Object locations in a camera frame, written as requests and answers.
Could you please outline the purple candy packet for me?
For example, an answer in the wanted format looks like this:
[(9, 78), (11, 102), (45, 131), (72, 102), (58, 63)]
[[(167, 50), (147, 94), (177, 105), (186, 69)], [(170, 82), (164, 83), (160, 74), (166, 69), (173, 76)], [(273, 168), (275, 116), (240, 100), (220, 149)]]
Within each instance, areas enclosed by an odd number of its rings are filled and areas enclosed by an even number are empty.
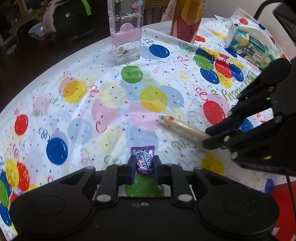
[(154, 146), (132, 147), (132, 155), (136, 156), (137, 172), (142, 174), (153, 173)]

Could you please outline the cream stick snack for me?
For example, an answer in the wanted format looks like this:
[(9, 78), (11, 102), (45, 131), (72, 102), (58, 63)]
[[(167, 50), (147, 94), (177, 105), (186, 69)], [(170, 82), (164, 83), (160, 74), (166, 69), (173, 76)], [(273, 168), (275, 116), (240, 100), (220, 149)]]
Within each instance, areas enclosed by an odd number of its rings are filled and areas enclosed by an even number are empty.
[(186, 124), (186, 123), (182, 122), (181, 120), (176, 119), (170, 115), (161, 115), (160, 119), (163, 121), (163, 123), (165, 125), (168, 126), (168, 128), (178, 130), (179, 132), (182, 132), (186, 135), (194, 137), (200, 141), (204, 141), (204, 140), (211, 137), (210, 135), (201, 131), (200, 129), (198, 129), (194, 126), (191, 126), (189, 124)]

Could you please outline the balloon birthday tablecloth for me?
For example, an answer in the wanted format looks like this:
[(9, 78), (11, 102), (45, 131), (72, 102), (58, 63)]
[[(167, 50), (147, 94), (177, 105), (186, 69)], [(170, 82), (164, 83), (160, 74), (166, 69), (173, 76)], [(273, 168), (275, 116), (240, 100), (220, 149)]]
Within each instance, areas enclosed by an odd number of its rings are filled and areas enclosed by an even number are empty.
[(1, 231), (16, 230), (11, 203), (23, 193), (87, 166), (125, 163), (135, 146), (154, 146), (163, 163), (203, 167), (271, 194), (281, 175), (244, 170), (161, 125), (170, 115), (201, 130), (221, 121), (259, 69), (225, 46), (233, 22), (259, 27), (242, 9), (201, 21), (193, 44), (142, 31), (140, 59), (117, 66), (110, 39), (86, 47), (37, 77), (1, 112)]

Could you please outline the teal tissue pack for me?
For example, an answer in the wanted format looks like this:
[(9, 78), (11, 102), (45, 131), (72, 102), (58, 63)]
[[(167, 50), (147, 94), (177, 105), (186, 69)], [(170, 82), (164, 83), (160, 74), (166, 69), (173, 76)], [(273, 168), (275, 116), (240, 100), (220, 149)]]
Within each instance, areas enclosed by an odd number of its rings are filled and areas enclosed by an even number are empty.
[(232, 24), (225, 42), (226, 48), (248, 60), (259, 69), (266, 69), (269, 64), (281, 58), (275, 44), (268, 48), (259, 40), (248, 36), (245, 32), (238, 29), (240, 24)]

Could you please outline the red white cardboard box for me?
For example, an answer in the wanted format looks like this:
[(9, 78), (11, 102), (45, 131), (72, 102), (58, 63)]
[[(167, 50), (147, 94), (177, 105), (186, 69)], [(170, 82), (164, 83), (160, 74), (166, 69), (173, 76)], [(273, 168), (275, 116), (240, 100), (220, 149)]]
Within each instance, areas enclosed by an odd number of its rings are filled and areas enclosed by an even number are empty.
[(274, 187), (271, 197), (280, 209), (280, 216), (272, 231), (277, 240), (295, 240), (295, 215), (287, 184)]

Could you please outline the orange juice bottle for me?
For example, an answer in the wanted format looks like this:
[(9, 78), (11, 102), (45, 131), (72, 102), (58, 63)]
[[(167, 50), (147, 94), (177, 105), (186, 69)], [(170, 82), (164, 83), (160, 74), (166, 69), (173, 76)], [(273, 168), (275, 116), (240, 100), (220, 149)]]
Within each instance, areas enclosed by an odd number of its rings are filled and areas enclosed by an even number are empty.
[(170, 35), (192, 43), (205, 12), (207, 1), (179, 0), (176, 2)]

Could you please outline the clear pink square bottle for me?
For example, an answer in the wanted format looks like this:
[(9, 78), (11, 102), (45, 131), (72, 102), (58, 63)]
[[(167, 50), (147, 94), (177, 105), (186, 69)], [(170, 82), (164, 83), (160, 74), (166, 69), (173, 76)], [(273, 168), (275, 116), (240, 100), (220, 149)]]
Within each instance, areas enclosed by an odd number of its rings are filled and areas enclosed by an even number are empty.
[(112, 56), (117, 65), (140, 58), (144, 15), (143, 0), (109, 0), (109, 28)]

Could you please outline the wooden chair with pink cloth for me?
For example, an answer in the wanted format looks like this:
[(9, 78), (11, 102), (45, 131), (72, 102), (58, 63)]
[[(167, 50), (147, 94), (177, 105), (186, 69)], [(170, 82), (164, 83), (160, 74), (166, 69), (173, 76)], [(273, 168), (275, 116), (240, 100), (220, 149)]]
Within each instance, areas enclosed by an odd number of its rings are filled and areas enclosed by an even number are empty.
[(171, 21), (174, 17), (176, 1), (146, 0), (144, 3), (143, 25)]

